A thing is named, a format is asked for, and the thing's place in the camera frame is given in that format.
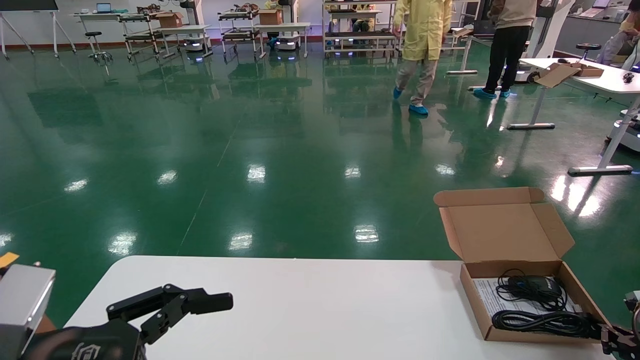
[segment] box lid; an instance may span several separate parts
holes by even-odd
[[[570,64],[558,64],[559,66],[551,67],[544,76],[537,79],[536,82],[548,88],[554,88],[560,85],[564,80],[576,75],[580,72],[580,68],[572,67]]]
[[[178,17],[178,19],[182,19],[184,16],[182,16],[181,13],[159,13],[156,15],[156,17]]]
[[[553,261],[575,244],[538,188],[438,192],[447,241],[464,262]]]

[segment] brown box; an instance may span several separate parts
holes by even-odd
[[[260,25],[280,25],[282,24],[282,9],[261,9]]]
[[[454,30],[452,31],[453,35],[455,37],[463,37],[465,35],[469,35],[471,33],[473,33],[474,31],[471,29],[467,29],[467,28],[461,28],[460,30]]]
[[[180,28],[182,27],[181,13],[159,13],[156,18],[160,20],[161,28]]]
[[[572,76],[599,78],[603,73],[604,70],[602,69],[579,62],[569,64],[553,63],[548,70],[541,71],[541,77],[536,82],[548,88],[554,88]]]
[[[496,278],[518,268],[527,275],[554,275],[584,312],[609,324],[569,266],[561,260],[571,234],[538,188],[456,190],[437,193],[449,246],[463,261],[462,286],[485,340],[529,343],[599,343],[599,340],[500,330],[493,327],[472,279]]]

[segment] laptop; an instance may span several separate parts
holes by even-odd
[[[97,3],[95,9],[96,13],[111,13],[111,3]]]

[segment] stool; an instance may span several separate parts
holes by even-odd
[[[584,55],[582,55],[582,59],[586,60],[587,58],[587,53],[589,52],[589,50],[600,50],[602,49],[602,45],[600,44],[578,44],[575,46],[576,49],[580,49],[580,50],[584,50]]]
[[[89,44],[91,45],[91,50],[93,51],[93,54],[89,55],[90,58],[93,58],[95,61],[98,61],[98,57],[100,56],[105,61],[113,60],[113,56],[110,53],[107,53],[106,51],[102,51],[100,49],[100,44],[98,43],[98,39],[96,37],[99,35],[102,35],[102,32],[89,31],[88,33],[84,33],[84,35],[87,37],[87,39],[89,39]],[[93,42],[95,42],[95,46],[98,48],[98,51],[96,51],[95,48],[93,47],[93,42],[91,41],[91,38],[93,38]]]

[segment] glossy epoxy floor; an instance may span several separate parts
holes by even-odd
[[[536,87],[474,98],[479,45],[478,76],[445,77],[461,53],[442,58],[421,120],[410,94],[391,100],[396,59],[324,60],[314,45],[307,59],[254,63],[241,47],[229,64],[217,49],[162,66],[117,49],[109,74],[86,52],[0,61],[0,252],[57,269],[57,325],[128,255],[456,259],[433,194],[499,186],[547,192],[576,240],[565,259],[628,325],[638,177],[566,175],[597,164],[623,106],[561,85],[541,111],[555,130],[506,131],[529,120]],[[640,166],[630,152],[614,161]]]

